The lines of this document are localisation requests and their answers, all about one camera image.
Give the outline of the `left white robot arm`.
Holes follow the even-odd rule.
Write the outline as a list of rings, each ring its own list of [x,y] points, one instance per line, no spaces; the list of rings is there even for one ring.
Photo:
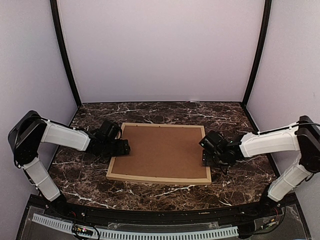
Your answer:
[[[63,201],[61,190],[40,161],[40,144],[53,144],[112,158],[130,154],[129,142],[122,138],[122,134],[122,129],[109,120],[105,120],[99,128],[88,131],[46,119],[30,110],[11,129],[7,139],[15,166],[24,171],[47,201],[52,202],[51,210],[58,217],[67,218],[71,208]]]

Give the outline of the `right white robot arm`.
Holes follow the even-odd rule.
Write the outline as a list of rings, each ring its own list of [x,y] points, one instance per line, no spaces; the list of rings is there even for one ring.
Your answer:
[[[202,164],[206,167],[229,168],[237,161],[262,154],[299,153],[289,168],[265,188],[255,205],[255,213],[260,217],[266,217],[287,193],[320,171],[320,125],[306,115],[287,126],[237,135],[232,140],[211,130],[199,145],[203,148]]]

